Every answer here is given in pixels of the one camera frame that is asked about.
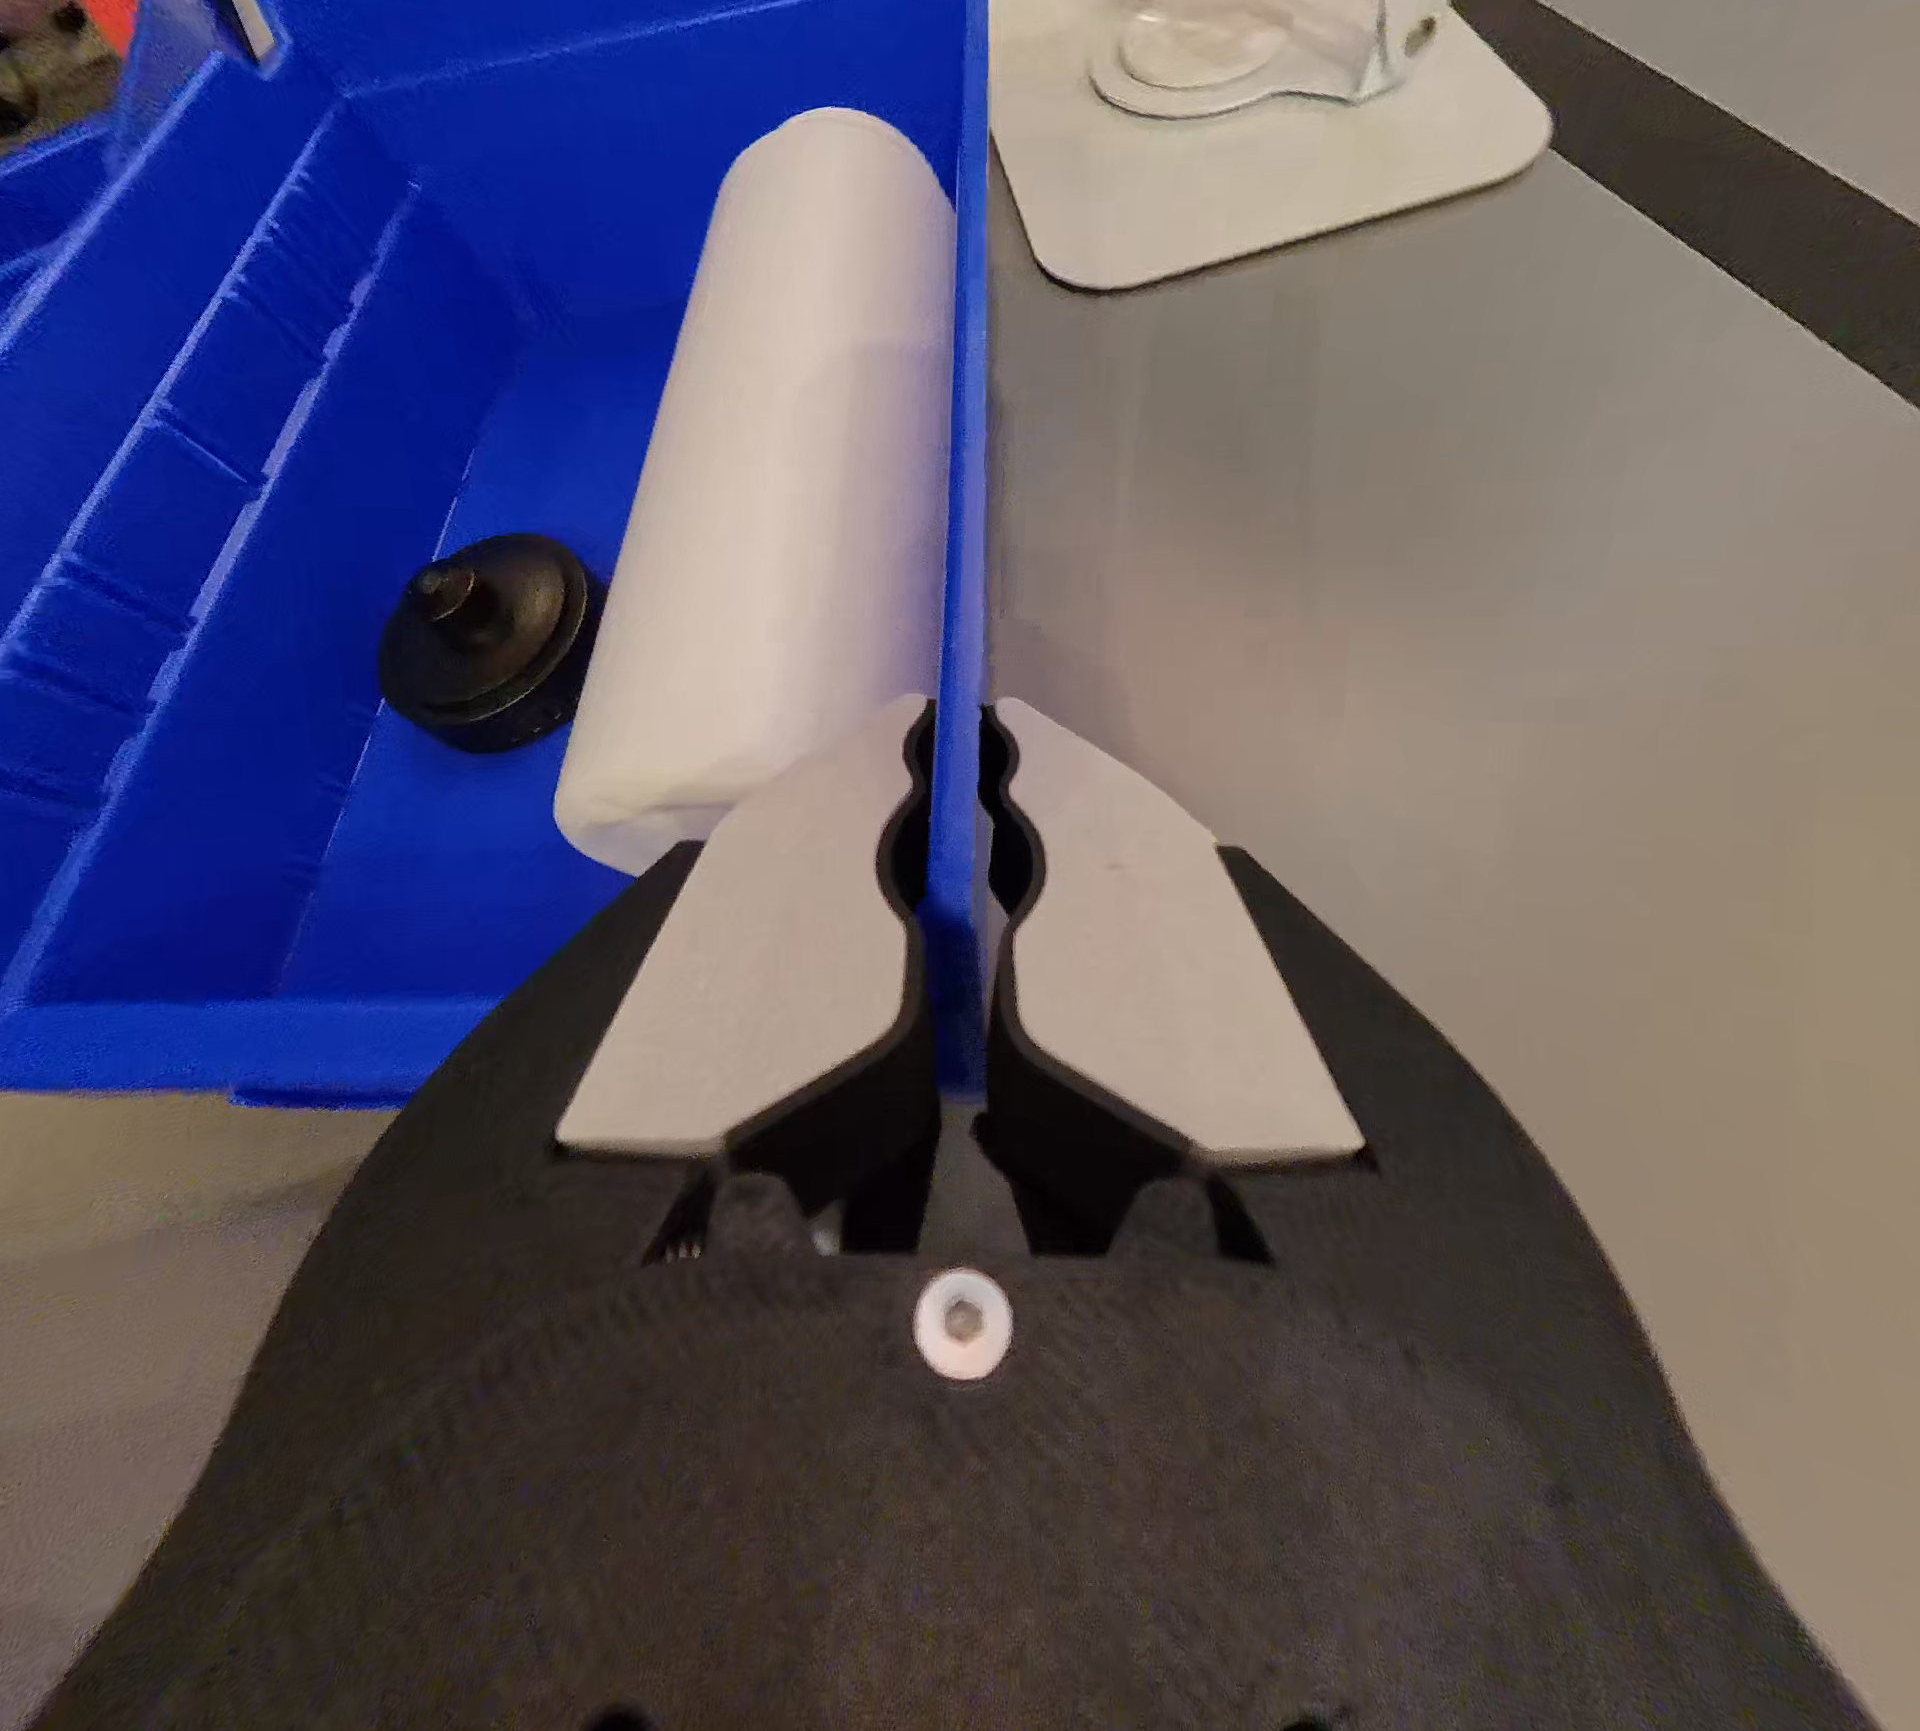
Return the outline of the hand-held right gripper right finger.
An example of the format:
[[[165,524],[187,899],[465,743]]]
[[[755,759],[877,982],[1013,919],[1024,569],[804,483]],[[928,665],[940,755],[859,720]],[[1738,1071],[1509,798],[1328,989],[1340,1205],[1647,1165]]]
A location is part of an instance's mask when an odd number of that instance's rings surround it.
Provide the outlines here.
[[[1239,895],[1166,787],[1021,697],[979,725],[1004,936],[989,1146],[1075,1253],[1140,1191],[1362,1164],[1366,1139]]]

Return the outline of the white stand base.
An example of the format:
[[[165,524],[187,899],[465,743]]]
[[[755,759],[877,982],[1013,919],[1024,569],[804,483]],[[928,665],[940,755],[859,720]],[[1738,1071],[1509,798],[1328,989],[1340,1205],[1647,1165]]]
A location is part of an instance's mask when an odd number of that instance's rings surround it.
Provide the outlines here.
[[[1227,115],[1118,109],[1137,0],[991,0],[991,141],[1045,276],[1121,291],[1376,224],[1522,177],[1550,109],[1460,15],[1405,88],[1362,104],[1278,93]]]

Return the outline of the black bottle lid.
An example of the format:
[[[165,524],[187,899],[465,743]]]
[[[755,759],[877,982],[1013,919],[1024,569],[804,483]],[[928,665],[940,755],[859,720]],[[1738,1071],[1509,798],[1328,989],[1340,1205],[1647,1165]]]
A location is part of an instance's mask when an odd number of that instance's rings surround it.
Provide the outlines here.
[[[465,755],[557,736],[578,708],[604,597],[553,538],[448,550],[410,576],[381,630],[381,702]]]

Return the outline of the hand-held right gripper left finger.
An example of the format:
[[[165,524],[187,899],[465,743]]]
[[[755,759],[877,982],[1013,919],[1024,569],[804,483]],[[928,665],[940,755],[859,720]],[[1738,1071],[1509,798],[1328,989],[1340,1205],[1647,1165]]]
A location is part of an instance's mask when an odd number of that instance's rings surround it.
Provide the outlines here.
[[[940,705],[902,695],[704,841],[562,1119],[568,1159],[680,1170],[651,1255],[765,1177],[837,1251],[908,1253],[941,1132],[920,927]]]

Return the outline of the white bottle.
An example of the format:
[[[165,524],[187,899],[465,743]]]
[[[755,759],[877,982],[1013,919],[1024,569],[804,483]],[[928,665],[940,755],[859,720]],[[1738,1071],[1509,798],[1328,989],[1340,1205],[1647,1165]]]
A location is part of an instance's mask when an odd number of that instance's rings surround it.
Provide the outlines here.
[[[815,109],[718,183],[553,793],[618,874],[940,687],[958,212]]]

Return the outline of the black tape strip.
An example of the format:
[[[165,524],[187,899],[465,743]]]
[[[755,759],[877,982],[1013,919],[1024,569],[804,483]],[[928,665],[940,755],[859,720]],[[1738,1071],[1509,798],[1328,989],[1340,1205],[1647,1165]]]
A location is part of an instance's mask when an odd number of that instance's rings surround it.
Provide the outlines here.
[[[1915,221],[1541,0],[1457,9],[1563,161],[1915,407]]]

